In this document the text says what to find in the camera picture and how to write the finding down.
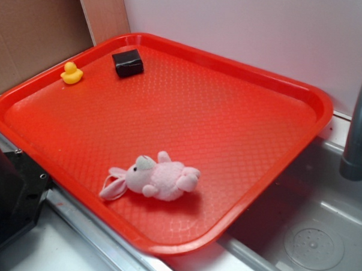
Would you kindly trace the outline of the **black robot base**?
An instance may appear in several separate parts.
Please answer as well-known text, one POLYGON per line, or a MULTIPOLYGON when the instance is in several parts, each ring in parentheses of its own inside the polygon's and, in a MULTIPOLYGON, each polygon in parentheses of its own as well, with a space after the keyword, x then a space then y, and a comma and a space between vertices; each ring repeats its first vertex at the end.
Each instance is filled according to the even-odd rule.
POLYGON ((0 148, 0 250, 37 225, 49 185, 29 155, 0 148))

